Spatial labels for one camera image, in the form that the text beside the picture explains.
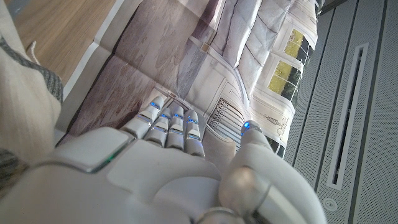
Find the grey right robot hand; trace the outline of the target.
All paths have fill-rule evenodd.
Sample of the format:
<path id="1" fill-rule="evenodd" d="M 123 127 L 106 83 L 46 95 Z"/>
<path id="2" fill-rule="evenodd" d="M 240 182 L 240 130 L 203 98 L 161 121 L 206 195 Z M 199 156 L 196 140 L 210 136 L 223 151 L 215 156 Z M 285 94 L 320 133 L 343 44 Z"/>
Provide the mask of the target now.
<path id="1" fill-rule="evenodd" d="M 37 161 L 1 200 L 2 223 L 325 223 L 308 182 L 261 128 L 222 108 L 221 128 L 154 98 Z"/>

